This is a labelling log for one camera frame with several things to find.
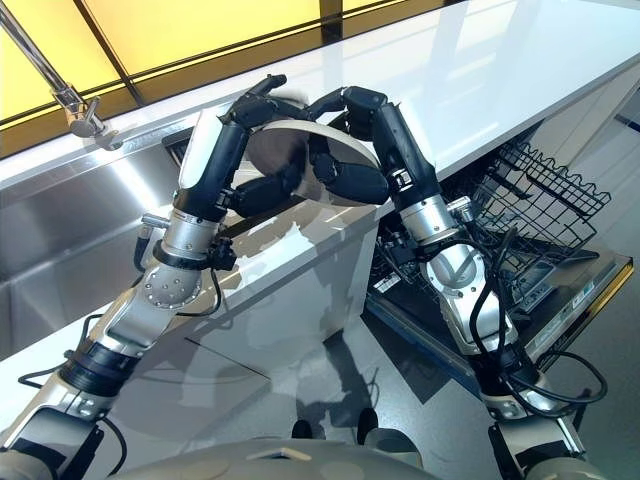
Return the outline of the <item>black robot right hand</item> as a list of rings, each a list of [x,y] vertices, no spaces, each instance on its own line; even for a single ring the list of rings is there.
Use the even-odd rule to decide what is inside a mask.
[[[340,112],[351,137],[373,144],[377,168],[334,156],[328,142],[309,137],[309,161],[326,189],[347,200],[401,211],[441,193],[435,168],[426,161],[399,107],[377,91],[358,86],[334,90],[304,109],[308,120]]]

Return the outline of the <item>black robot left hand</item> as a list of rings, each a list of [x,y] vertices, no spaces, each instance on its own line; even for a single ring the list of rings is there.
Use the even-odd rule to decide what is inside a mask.
[[[284,74],[269,75],[226,111],[200,112],[182,161],[176,211],[202,221],[222,219],[227,207],[220,195],[230,187],[253,130],[273,119],[295,118],[309,104],[308,95],[287,88],[286,81]]]

